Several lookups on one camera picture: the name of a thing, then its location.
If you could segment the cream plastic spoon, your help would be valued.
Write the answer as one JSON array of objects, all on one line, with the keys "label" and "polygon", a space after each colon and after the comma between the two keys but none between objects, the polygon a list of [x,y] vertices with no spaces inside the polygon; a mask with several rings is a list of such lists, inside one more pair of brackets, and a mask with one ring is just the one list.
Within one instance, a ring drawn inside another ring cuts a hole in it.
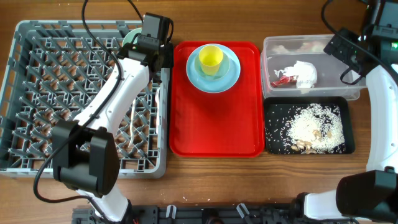
[{"label": "cream plastic spoon", "polygon": [[157,114],[160,112],[160,87],[157,89],[155,93],[155,103],[157,108]]}]

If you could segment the cream plastic fork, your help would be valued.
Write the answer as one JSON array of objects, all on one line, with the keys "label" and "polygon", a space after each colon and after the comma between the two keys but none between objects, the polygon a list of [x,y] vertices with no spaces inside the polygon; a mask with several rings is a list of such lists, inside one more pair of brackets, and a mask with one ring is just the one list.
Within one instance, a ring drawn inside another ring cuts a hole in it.
[{"label": "cream plastic fork", "polygon": [[136,99],[133,100],[132,106],[131,106],[131,115],[130,115],[130,125],[129,125],[129,130],[130,130],[130,141],[128,147],[133,147],[134,145],[134,116],[135,116],[135,111],[136,111]]}]

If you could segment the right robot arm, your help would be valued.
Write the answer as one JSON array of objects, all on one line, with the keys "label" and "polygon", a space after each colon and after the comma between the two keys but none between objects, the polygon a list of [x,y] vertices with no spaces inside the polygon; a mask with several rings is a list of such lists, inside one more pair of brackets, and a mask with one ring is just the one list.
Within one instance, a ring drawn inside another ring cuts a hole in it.
[{"label": "right robot arm", "polygon": [[335,30],[324,51],[365,78],[371,103],[371,146],[366,171],[342,178],[335,190],[299,194],[291,216],[311,222],[358,219],[397,223],[397,1],[366,1],[359,35]]}]

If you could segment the white napkin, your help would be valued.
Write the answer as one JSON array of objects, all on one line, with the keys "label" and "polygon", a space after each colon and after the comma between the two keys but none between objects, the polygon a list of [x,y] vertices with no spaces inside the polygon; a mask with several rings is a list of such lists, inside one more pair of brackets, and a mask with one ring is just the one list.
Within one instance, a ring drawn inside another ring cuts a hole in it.
[{"label": "white napkin", "polygon": [[296,61],[293,66],[282,70],[274,70],[277,78],[285,76],[297,76],[296,88],[313,88],[317,83],[318,75],[315,66],[309,62]]}]

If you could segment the yellow plastic cup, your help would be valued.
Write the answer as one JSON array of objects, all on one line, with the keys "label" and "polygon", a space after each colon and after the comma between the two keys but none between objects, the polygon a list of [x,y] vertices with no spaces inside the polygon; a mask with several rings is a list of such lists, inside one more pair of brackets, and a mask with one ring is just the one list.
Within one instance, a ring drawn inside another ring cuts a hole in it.
[{"label": "yellow plastic cup", "polygon": [[203,73],[206,75],[215,75],[220,69],[223,57],[223,51],[219,47],[215,45],[204,46],[198,54]]}]

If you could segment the green bowl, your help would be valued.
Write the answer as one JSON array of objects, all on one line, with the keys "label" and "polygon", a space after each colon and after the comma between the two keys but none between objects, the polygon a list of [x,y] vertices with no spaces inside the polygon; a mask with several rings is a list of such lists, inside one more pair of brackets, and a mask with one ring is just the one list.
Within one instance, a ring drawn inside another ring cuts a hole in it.
[{"label": "green bowl", "polygon": [[137,43],[137,35],[140,34],[141,31],[142,31],[141,27],[133,29],[132,31],[130,31],[125,36],[125,38],[123,39],[122,46],[125,46],[128,43],[136,44]]}]

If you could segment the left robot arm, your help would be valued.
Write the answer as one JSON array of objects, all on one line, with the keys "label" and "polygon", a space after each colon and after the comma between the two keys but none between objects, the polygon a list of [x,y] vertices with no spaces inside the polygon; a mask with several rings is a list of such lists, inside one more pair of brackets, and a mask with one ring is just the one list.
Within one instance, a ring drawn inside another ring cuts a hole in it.
[{"label": "left robot arm", "polygon": [[130,201],[116,185],[119,158],[114,137],[138,94],[171,65],[172,44],[140,33],[113,55],[111,76],[91,103],[71,121],[56,123],[53,178],[86,199],[105,223],[134,223]]}]

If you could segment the red snack wrapper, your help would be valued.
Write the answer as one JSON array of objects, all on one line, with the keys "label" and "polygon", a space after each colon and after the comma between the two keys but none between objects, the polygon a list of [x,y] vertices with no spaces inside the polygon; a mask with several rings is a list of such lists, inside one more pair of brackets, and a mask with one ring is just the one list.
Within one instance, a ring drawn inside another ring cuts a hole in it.
[{"label": "red snack wrapper", "polygon": [[296,81],[297,81],[297,76],[285,76],[285,75],[283,75],[279,80],[272,82],[271,86],[273,88],[277,88],[278,86],[286,85],[286,84],[289,84],[289,83],[295,83]]}]

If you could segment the light blue bowl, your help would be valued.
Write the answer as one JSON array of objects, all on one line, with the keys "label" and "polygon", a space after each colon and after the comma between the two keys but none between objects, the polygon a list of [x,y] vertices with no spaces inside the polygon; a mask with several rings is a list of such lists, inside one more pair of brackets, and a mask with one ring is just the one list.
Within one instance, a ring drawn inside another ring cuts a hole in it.
[{"label": "light blue bowl", "polygon": [[214,75],[205,74],[201,69],[201,63],[198,56],[196,56],[195,58],[194,71],[197,72],[199,77],[201,77],[204,80],[209,80],[209,81],[220,80],[228,73],[229,68],[230,68],[229,57],[225,53],[223,54],[223,59],[220,63],[220,67]]}]

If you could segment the rice and food scraps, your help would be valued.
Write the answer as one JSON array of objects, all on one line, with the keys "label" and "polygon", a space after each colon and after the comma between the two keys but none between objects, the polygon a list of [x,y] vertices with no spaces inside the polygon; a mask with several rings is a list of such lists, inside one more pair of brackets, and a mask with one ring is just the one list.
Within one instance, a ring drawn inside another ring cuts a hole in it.
[{"label": "rice and food scraps", "polygon": [[266,149],[271,154],[342,154],[346,150],[336,105],[277,104],[266,115]]}]

